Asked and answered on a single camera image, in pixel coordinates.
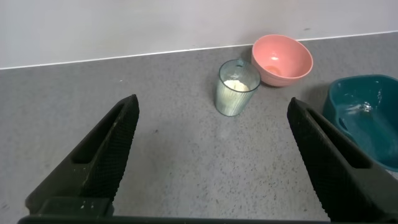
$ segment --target gray countertop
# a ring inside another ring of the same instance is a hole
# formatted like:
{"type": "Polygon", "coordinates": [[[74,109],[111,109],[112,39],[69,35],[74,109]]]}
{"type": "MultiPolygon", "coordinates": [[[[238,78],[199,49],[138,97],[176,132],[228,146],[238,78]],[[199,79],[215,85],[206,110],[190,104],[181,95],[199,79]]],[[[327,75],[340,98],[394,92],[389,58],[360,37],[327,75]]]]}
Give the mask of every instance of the gray countertop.
{"type": "Polygon", "coordinates": [[[312,72],[260,86],[243,113],[214,107],[221,64],[250,47],[0,71],[0,217],[27,215],[28,194],[111,107],[132,93],[140,118],[116,215],[328,220],[286,118],[291,97],[320,110],[333,80],[398,78],[398,33],[303,42],[312,72]]]}

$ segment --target teal bowl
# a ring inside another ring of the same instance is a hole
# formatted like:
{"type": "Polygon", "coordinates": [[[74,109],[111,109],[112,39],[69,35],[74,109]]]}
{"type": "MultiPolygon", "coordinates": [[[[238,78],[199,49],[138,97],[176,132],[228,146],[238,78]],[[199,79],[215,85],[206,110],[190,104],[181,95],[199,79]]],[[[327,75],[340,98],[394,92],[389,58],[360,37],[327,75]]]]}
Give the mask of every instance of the teal bowl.
{"type": "Polygon", "coordinates": [[[336,80],[323,115],[376,163],[398,172],[398,80],[385,75],[336,80]]]}

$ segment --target wall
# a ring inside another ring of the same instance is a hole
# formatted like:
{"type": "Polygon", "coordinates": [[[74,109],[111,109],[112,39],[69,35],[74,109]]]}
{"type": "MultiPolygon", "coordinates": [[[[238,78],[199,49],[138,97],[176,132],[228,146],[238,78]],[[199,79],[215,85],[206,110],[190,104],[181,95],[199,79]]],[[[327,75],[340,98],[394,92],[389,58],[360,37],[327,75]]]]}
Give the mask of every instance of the wall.
{"type": "Polygon", "coordinates": [[[395,0],[0,0],[0,68],[398,30],[395,0]]]}

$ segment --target clear plastic cup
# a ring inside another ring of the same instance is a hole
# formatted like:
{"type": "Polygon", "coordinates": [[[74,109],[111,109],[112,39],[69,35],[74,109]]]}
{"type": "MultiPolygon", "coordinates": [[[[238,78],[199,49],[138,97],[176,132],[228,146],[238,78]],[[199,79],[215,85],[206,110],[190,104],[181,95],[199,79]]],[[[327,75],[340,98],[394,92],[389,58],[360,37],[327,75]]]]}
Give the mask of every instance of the clear plastic cup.
{"type": "Polygon", "coordinates": [[[221,66],[218,75],[216,108],[225,116],[236,116],[260,85],[260,74],[249,62],[230,60],[221,66]]]}

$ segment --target water in bowl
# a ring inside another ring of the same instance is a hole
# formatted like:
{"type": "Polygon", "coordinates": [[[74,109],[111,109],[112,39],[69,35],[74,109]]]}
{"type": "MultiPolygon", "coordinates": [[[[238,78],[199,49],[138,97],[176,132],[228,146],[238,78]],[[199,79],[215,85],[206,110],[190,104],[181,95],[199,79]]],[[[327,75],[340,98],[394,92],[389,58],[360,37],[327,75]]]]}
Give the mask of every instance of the water in bowl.
{"type": "Polygon", "coordinates": [[[337,109],[340,124],[365,153],[385,165],[396,166],[398,134],[379,110],[366,101],[339,105],[337,109]]]}

